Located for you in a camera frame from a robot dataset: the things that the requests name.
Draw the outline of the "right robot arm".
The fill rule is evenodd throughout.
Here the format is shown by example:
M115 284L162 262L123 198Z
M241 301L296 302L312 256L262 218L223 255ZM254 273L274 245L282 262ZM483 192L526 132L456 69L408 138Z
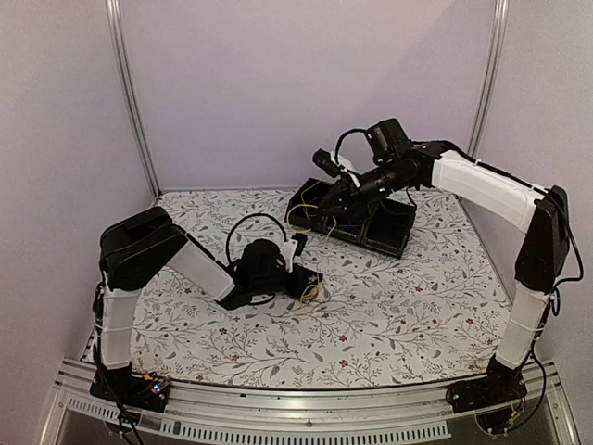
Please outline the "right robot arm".
M351 216L413 187L451 194L506 225L508 254L495 247L483 224L476 227L490 259L513 262L509 318L477 387L483 401L500 403L513 392L548 318L559 315L561 286L584 278L566 190L526 181L449 140L412 140L395 118L345 131L332 150L318 149L312 160L335 179L319 205L322 214Z

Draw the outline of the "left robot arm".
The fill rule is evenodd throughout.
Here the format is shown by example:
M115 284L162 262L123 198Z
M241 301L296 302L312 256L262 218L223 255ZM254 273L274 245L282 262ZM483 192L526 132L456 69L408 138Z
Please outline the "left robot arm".
M103 389L118 402L131 401L138 388L131 371L131 336L137 301L164 269L172 269L223 309L259 305L282 293L302 299L317 291L322 274L296 263L305 235L285 236L281 245L257 239L240 258L221 262L160 206L108 227L100 236L101 281L94 302L97 367Z

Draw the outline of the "black three-compartment bin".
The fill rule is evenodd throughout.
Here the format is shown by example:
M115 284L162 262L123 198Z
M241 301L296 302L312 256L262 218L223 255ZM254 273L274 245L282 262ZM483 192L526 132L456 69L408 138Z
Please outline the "black three-compartment bin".
M309 178L289 199L284 220L297 228L401 258L410 238L416 206L385 198L372 203L359 216L323 216L317 212L316 203L330 186Z

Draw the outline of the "floral tablecloth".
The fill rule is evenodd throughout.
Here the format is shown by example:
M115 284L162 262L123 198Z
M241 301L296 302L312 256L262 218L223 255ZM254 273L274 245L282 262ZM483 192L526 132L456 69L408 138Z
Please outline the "floral tablecloth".
M294 296L226 310L165 268L116 307L101 360L139 374L256 388L364 388L484 372L511 313L459 200L398 192L417 212L400 258L308 233Z

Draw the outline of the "aluminium front rail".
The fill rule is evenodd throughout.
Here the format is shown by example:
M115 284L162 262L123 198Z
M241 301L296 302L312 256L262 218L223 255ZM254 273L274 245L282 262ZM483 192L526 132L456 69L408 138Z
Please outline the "aluminium front rail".
M446 382L391 388L285 390L176 382L161 413L136 411L90 393L91 364L66 359L50 391L43 444L580 444L552 362L524 368L527 396L518 426L486 432L503 405L457 413Z

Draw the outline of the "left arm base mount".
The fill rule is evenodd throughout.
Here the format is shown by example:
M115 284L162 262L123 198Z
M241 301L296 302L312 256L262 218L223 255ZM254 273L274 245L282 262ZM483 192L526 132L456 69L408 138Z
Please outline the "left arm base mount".
M124 407L163 413L170 394L170 379L149 373L134 375L130 368L97 371L90 394Z

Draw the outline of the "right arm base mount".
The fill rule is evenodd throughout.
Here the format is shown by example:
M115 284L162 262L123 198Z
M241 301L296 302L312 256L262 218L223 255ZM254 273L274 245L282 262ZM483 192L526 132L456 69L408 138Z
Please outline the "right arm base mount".
M524 411L527 389L523 377L510 383L484 376L447 387L445 401L453 413L474 412L478 427L489 436L507 434Z

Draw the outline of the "left aluminium frame post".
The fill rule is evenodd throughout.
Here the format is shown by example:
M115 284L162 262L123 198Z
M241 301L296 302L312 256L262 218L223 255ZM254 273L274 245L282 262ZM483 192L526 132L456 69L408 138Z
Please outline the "left aluminium frame post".
M155 163L150 153L137 94L134 88L132 67L127 51L120 1L106 0L105 7L110 40L117 72L120 78L120 89L122 91L124 105L130 122L132 137L149 189L152 195L155 198L158 198L161 196L162 190L157 177Z

